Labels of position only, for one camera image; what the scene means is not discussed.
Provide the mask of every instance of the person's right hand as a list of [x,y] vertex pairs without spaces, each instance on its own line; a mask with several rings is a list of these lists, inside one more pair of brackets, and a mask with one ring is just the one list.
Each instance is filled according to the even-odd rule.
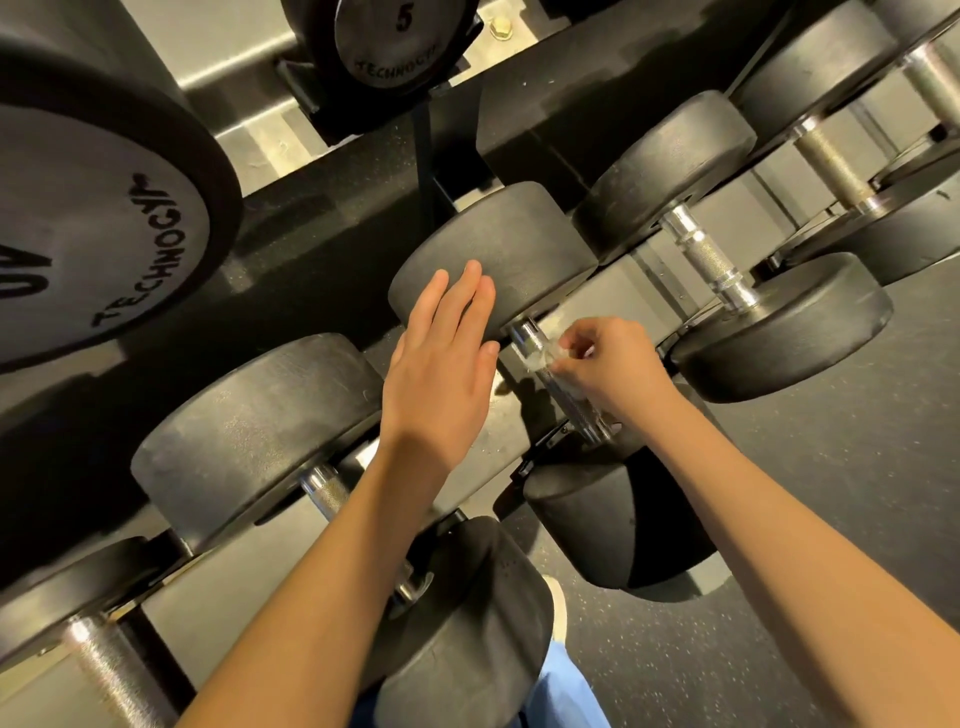
[[636,321],[581,319],[558,342],[569,358],[550,371],[579,388],[620,422],[646,431],[677,397],[653,342]]

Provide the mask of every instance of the person's left hand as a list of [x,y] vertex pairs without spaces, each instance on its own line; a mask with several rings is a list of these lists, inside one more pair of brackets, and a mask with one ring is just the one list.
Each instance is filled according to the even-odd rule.
[[493,280],[472,260],[449,291],[437,271],[410,314],[383,386],[380,447],[436,457],[457,467],[487,419],[500,346],[483,343]]

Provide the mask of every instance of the person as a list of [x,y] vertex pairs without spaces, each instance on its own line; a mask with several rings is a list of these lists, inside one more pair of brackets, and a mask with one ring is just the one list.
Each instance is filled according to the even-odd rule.
[[[493,281],[438,271],[400,337],[376,456],[181,728],[342,728],[407,548],[487,417]],[[576,322],[552,366],[674,474],[783,657],[863,726],[960,726],[960,636],[747,459],[674,387],[643,328]]]

